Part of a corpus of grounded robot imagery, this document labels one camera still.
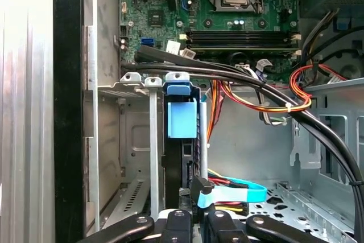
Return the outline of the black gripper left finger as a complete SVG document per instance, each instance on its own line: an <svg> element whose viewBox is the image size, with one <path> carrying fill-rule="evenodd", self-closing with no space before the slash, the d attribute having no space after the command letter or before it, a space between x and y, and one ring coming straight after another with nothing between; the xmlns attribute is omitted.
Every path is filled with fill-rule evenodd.
<svg viewBox="0 0 364 243"><path fill-rule="evenodd" d="M193 221L186 210L162 211L156 220L133 215L98 232L98 242L192 242Z"/></svg>

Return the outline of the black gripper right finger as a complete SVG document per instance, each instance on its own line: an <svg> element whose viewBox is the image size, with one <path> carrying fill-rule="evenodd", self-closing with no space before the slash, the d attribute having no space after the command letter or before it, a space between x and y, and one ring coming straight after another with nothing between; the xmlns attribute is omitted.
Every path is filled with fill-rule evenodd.
<svg viewBox="0 0 364 243"><path fill-rule="evenodd" d="M245 220L244 227L226 211L206 215L206 242L324 242L324 240L265 215Z"/></svg>

